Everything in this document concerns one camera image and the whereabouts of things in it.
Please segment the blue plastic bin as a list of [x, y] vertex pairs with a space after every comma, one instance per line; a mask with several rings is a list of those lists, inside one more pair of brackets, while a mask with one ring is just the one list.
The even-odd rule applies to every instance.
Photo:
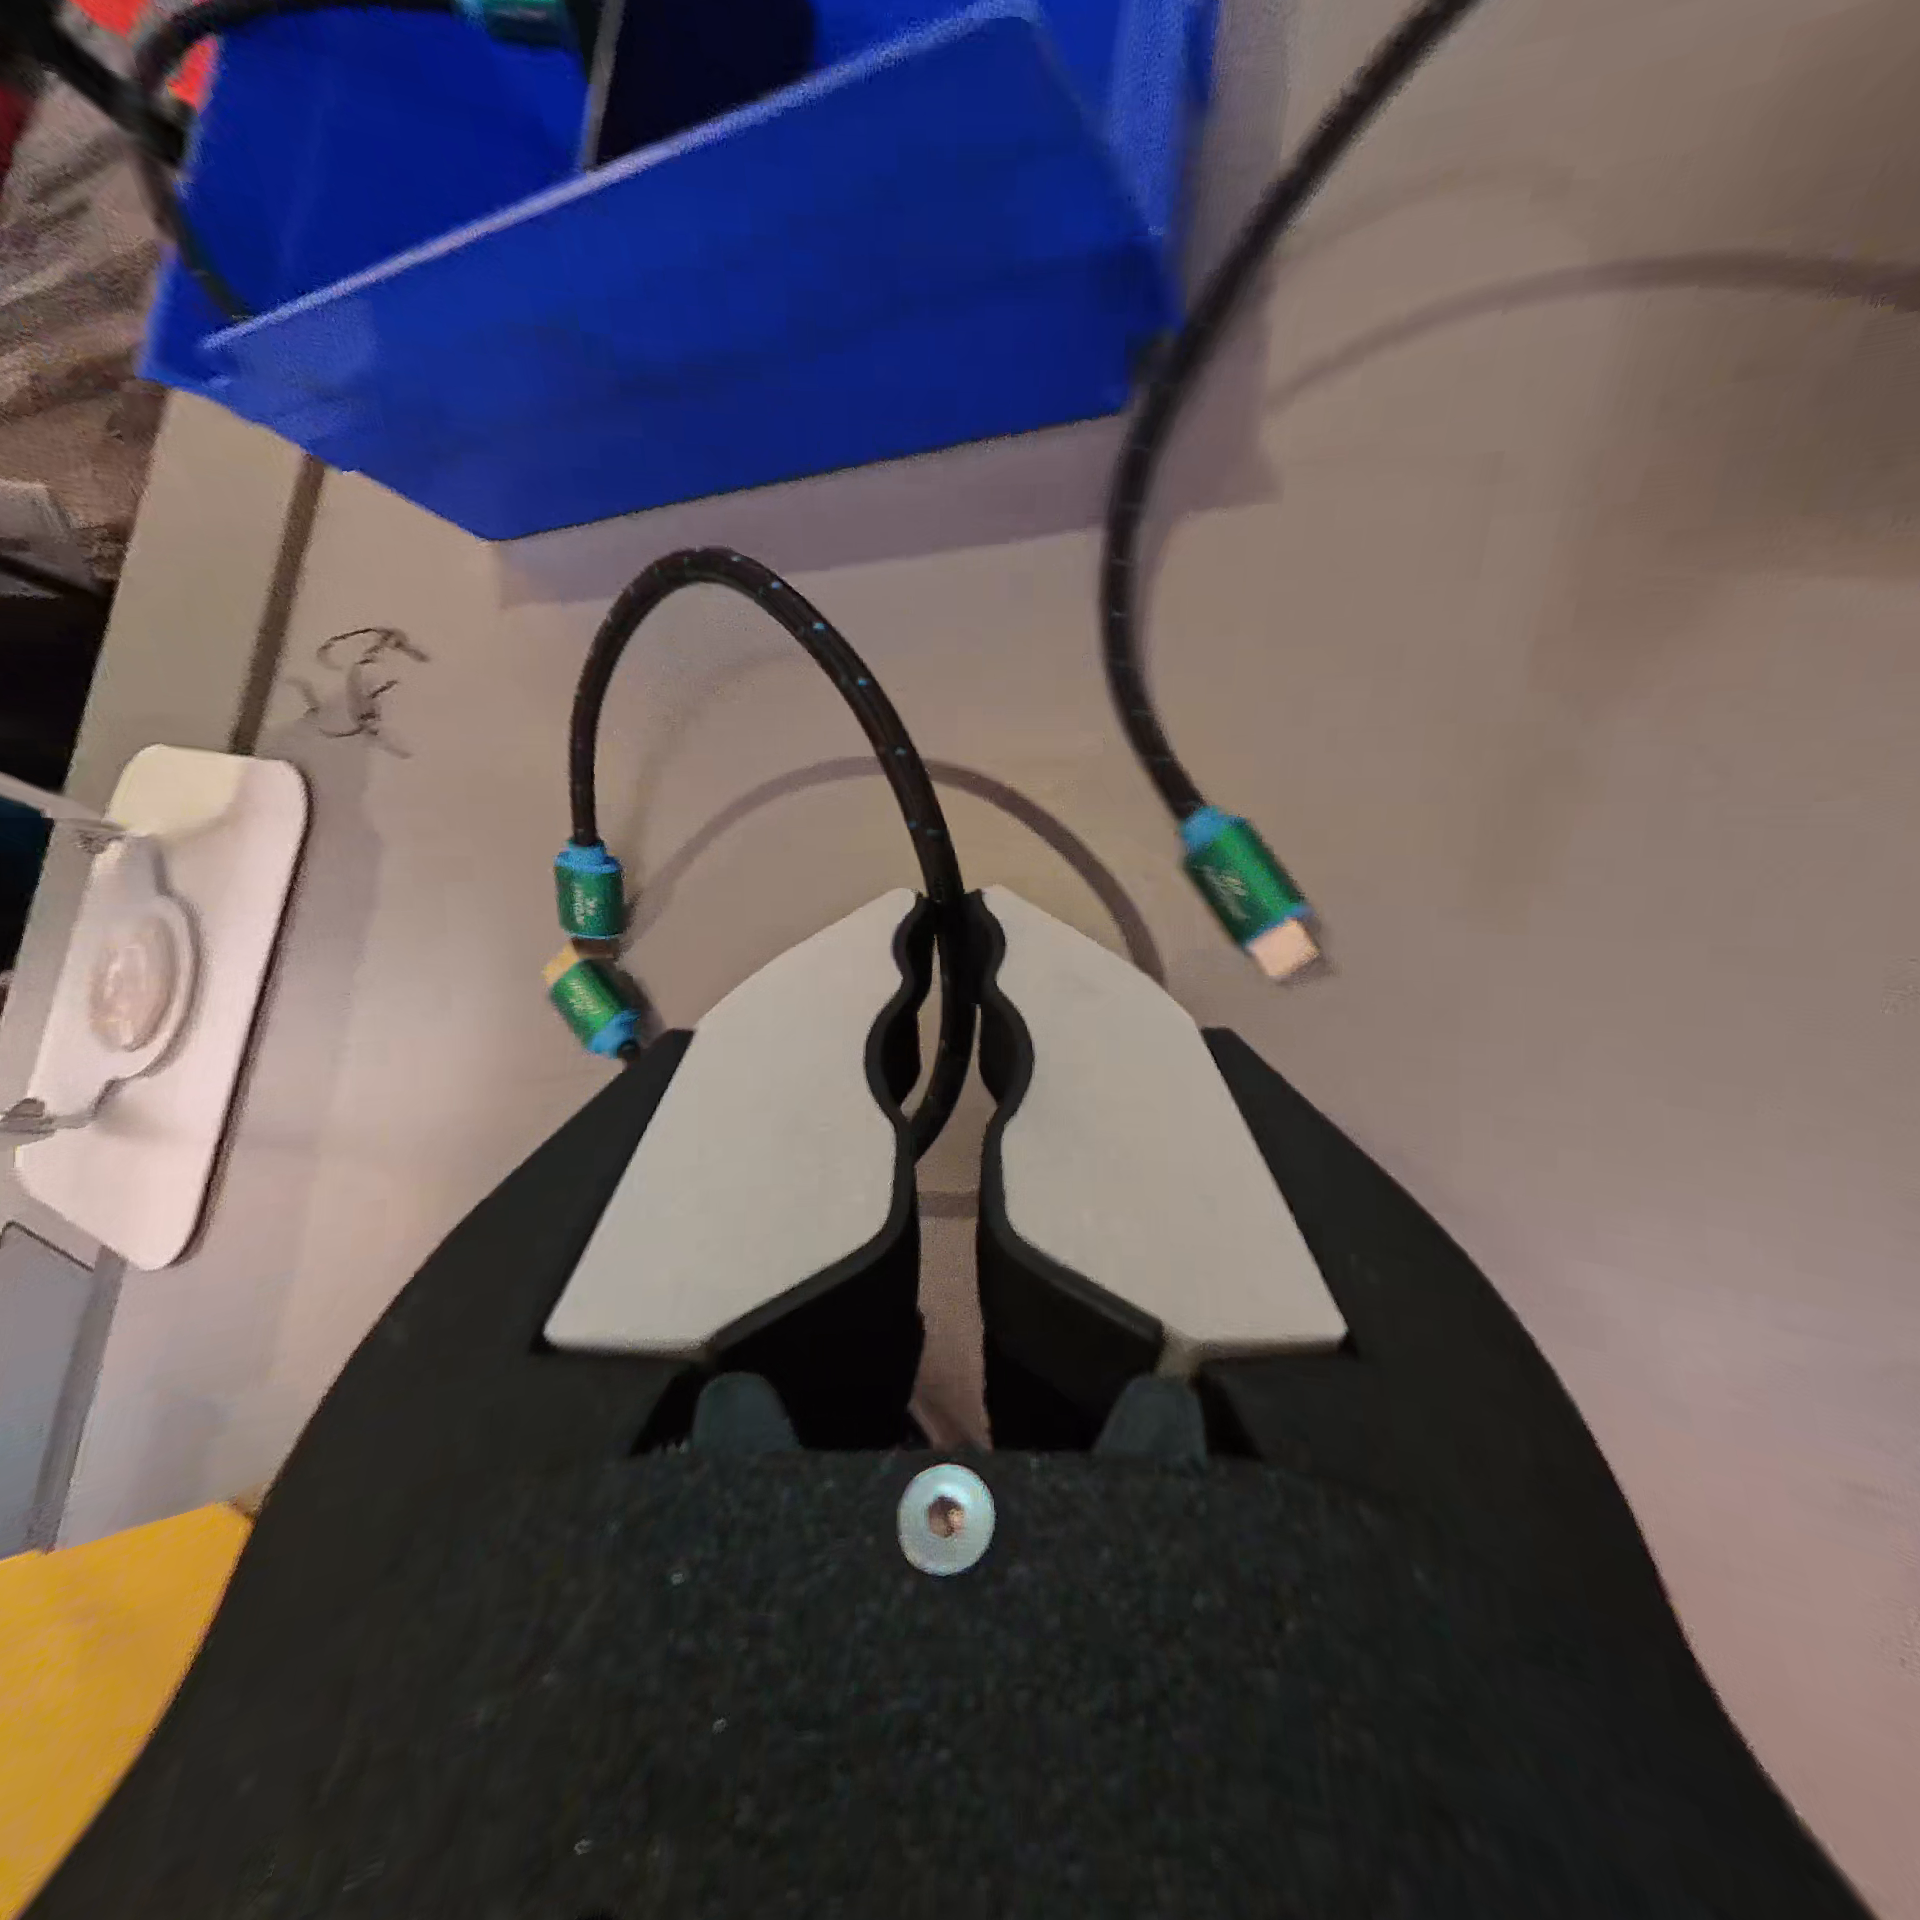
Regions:
[[1181, 316], [1215, 5], [663, 5], [664, 132], [479, 5], [222, 37], [147, 378], [509, 542], [1114, 417]]

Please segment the grey desk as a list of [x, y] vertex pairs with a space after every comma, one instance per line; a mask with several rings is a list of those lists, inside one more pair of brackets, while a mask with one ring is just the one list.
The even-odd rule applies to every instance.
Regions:
[[[76, 764], [307, 769], [198, 1250], [119, 1281], [55, 1538], [261, 1489], [432, 1243], [604, 1081], [543, 1003], [607, 600], [734, 545], [955, 777], [973, 885], [1147, 942], [1500, 1284], [1703, 1664], [1915, 1915], [1915, 5], [1482, 5], [1288, 237], [1155, 486], [1199, 786], [1330, 972], [1262, 982], [1098, 669], [1117, 421], [490, 547], [168, 404]], [[429, 653], [392, 760], [282, 675]]]

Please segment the black thread tangle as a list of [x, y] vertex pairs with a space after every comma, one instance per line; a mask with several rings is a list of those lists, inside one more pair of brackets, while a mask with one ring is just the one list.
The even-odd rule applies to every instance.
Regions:
[[408, 667], [432, 666], [432, 653], [406, 630], [368, 625], [319, 641], [301, 669], [278, 685], [298, 704], [298, 722], [330, 741], [358, 741], [392, 760], [412, 747], [392, 733], [386, 706]]

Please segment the yellow plastic bin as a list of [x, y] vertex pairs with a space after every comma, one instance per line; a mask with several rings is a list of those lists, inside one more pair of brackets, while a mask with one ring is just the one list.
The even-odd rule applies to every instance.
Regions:
[[178, 1692], [251, 1534], [235, 1505], [2, 1561], [2, 1915], [102, 1811]]

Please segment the black board on white stand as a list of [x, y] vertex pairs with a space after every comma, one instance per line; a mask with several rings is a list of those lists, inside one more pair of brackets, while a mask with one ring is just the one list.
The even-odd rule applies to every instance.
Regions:
[[102, 809], [4, 781], [72, 835], [80, 902], [23, 1096], [26, 1194], [130, 1269], [200, 1232], [294, 891], [311, 798], [285, 760], [150, 745]]

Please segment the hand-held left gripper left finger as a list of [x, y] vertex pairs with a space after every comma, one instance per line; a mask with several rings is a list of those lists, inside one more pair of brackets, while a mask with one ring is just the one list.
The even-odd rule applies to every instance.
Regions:
[[762, 1377], [816, 1449], [900, 1440], [923, 1354], [903, 1118], [922, 1002], [923, 900], [908, 889], [723, 997], [668, 1076], [543, 1341]]

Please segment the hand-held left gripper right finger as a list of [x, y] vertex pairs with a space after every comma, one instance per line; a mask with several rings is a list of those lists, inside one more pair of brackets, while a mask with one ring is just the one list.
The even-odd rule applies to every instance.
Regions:
[[1187, 1009], [1000, 885], [975, 985], [991, 1444], [1090, 1449], [1139, 1379], [1336, 1354], [1348, 1318]]

